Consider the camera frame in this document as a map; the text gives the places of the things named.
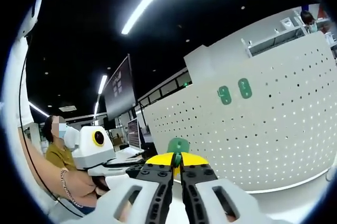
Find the person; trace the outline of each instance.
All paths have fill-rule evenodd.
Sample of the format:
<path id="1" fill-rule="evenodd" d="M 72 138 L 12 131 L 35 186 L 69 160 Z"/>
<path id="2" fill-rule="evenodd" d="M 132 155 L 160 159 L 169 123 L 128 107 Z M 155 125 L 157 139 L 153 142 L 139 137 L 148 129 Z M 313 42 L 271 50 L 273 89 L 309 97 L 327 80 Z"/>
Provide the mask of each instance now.
<path id="1" fill-rule="evenodd" d="M 50 115 L 45 120 L 42 128 L 42 134 L 49 142 L 48 149 L 46 151 L 46 159 L 56 167 L 64 170 L 77 170 L 71 151 L 64 144 L 65 128 L 62 130 L 62 126 L 66 126 L 64 118 L 61 116 Z M 87 215 L 95 210 L 94 207 L 78 207 L 72 203 L 73 206 L 81 213 Z"/>
<path id="2" fill-rule="evenodd" d="M 315 33 L 318 31 L 316 20 L 309 11 L 302 11 L 301 19 L 309 33 Z"/>

